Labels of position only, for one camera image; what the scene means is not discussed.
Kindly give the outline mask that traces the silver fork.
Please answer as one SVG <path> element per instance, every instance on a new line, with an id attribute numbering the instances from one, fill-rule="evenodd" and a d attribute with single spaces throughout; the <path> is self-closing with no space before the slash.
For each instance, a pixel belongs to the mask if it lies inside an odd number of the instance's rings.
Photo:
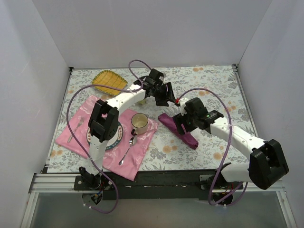
<path id="1" fill-rule="evenodd" d="M 84 118 L 83 116 L 81 116 L 81 118 L 80 118 L 80 120 L 79 120 L 79 122 L 78 122 L 76 128 L 73 130 L 73 133 L 76 133 L 77 129 L 84 123 L 84 120 L 85 120 L 85 118 Z M 71 140 L 72 140 L 72 138 L 73 138 L 73 136 L 70 135 L 70 137 L 69 137 L 67 143 L 70 143 Z"/>

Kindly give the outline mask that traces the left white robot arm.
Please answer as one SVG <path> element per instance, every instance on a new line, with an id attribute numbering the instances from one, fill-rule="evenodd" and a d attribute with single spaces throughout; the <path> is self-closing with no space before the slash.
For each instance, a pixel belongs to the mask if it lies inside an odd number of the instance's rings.
<path id="1" fill-rule="evenodd" d="M 88 121 L 91 134 L 89 161 L 84 167 L 79 168 L 82 182 L 89 189 L 96 190 L 100 187 L 101 178 L 98 174 L 102 169 L 108 141 L 117 132 L 119 115 L 133 104 L 150 96 L 155 98 L 157 106 L 168 106 L 168 102 L 175 102 L 172 84 L 164 83 L 163 77 L 162 72 L 152 69 L 148 76 L 139 78 L 118 96 L 107 101 L 96 101 Z"/>

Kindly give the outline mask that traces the cream enamel mug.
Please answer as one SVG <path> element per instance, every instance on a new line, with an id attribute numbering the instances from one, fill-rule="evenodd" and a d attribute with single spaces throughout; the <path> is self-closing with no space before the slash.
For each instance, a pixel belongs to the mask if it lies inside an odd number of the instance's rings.
<path id="1" fill-rule="evenodd" d="M 143 113 L 137 113 L 131 118 L 131 125 L 133 127 L 131 135 L 144 134 L 148 130 L 148 117 Z"/>

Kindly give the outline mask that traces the purple cloth napkin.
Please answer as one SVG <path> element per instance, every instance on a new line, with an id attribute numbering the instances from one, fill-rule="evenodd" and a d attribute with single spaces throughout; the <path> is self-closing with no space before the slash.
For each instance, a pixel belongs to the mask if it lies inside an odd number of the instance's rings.
<path id="1" fill-rule="evenodd" d="M 191 149 L 197 149 L 199 142 L 191 135 L 191 133 L 185 133 L 184 135 L 179 134 L 172 117 L 168 116 L 166 113 L 162 113 L 158 116 L 158 120 Z"/>

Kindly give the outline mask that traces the pale green mug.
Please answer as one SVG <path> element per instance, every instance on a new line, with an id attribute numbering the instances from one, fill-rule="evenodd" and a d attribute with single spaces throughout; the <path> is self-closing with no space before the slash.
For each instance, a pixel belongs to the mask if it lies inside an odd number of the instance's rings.
<path id="1" fill-rule="evenodd" d="M 141 100 L 141 101 L 138 102 L 138 104 L 144 105 L 144 104 L 146 104 L 146 100 Z"/>

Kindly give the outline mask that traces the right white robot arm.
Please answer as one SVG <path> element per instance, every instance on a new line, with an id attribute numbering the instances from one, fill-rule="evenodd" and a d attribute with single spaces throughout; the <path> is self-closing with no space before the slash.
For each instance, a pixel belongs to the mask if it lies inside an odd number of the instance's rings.
<path id="1" fill-rule="evenodd" d="M 248 163 L 225 164 L 215 176 L 215 184 L 225 189 L 232 182 L 252 182 L 266 190 L 289 172 L 281 144 L 257 138 L 228 123 L 220 112 L 209 112 L 199 98 L 182 98 L 177 102 L 180 113 L 173 117 L 177 131 L 184 135 L 199 128 L 240 151 Z"/>

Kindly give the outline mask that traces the pink floral cloth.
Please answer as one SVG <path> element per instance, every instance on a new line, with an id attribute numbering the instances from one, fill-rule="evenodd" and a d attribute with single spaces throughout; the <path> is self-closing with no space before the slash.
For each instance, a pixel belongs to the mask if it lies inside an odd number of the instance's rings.
<path id="1" fill-rule="evenodd" d="M 89 145 L 86 140 L 88 120 L 94 104 L 98 99 L 99 98 L 94 95 L 89 96 L 77 110 L 76 114 L 72 117 L 72 120 L 69 121 L 72 129 L 75 129 L 81 116 L 85 118 L 84 123 L 76 131 L 76 137 L 87 150 L 89 149 Z M 131 181 L 134 180 L 146 152 L 148 151 L 148 147 L 152 141 L 153 135 L 158 128 L 158 123 L 155 120 L 149 119 L 147 132 L 137 136 L 136 144 L 129 150 L 123 165 L 119 166 L 119 161 L 122 159 L 129 147 L 129 140 L 132 137 L 131 131 L 133 129 L 131 125 L 131 118 L 135 114 L 135 111 L 127 109 L 119 116 L 119 122 L 123 127 L 122 140 L 113 149 L 105 151 L 103 160 L 103 168 Z"/>

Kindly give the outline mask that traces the silver spoon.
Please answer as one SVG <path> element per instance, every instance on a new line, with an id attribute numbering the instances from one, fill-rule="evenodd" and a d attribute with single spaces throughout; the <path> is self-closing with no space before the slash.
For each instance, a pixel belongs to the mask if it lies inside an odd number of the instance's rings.
<path id="1" fill-rule="evenodd" d="M 136 144 L 137 142 L 137 136 L 133 136 L 130 140 L 129 140 L 129 147 L 127 149 L 127 151 L 125 152 L 124 156 L 122 157 L 122 159 L 119 161 L 118 165 L 121 166 L 124 163 L 124 160 L 129 152 L 129 150 Z"/>

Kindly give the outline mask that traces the aluminium frame rail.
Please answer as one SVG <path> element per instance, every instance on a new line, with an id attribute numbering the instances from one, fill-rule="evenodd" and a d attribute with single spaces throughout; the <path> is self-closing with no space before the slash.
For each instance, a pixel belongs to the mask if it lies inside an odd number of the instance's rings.
<path id="1" fill-rule="evenodd" d="M 74 193 L 76 176 L 78 176 L 77 173 L 34 174 L 20 227 L 30 227 L 40 193 Z"/>

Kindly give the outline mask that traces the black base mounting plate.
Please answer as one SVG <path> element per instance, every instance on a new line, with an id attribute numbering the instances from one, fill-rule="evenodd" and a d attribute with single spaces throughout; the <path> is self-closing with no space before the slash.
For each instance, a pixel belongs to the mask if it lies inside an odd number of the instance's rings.
<path id="1" fill-rule="evenodd" d="M 134 180 L 128 180 L 112 172 L 92 175 L 82 169 L 75 178 L 74 190 L 99 192 L 103 200 L 207 200 L 215 172 L 214 169 L 139 171 Z"/>

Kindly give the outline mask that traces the yellow woven tray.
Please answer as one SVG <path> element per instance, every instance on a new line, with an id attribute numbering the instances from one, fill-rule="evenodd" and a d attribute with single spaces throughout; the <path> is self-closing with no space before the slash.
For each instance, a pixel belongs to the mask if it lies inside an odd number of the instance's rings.
<path id="1" fill-rule="evenodd" d="M 98 73 L 94 79 L 92 80 L 92 84 L 98 84 L 98 85 L 105 85 L 113 88 L 118 88 L 118 89 L 124 89 L 128 82 L 125 80 L 122 76 L 119 74 L 111 71 L 111 70 L 104 70 Z M 110 88 L 105 88 L 105 87 L 95 87 L 97 90 L 109 94 L 111 96 L 117 96 L 120 94 L 120 91 L 110 89 Z"/>

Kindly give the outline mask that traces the white plate blue rim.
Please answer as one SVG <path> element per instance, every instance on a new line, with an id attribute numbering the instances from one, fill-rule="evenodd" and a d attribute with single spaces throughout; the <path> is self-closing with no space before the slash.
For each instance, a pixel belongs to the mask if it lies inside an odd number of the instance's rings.
<path id="1" fill-rule="evenodd" d="M 122 127 L 121 123 L 119 122 L 117 131 L 116 131 L 114 137 L 107 143 L 106 151 L 111 150 L 114 147 L 116 147 L 122 140 L 123 134 L 124 134 L 123 127 Z M 88 128 L 88 130 L 86 132 L 86 140 L 87 140 L 88 145 L 90 145 L 91 144 L 90 128 Z"/>

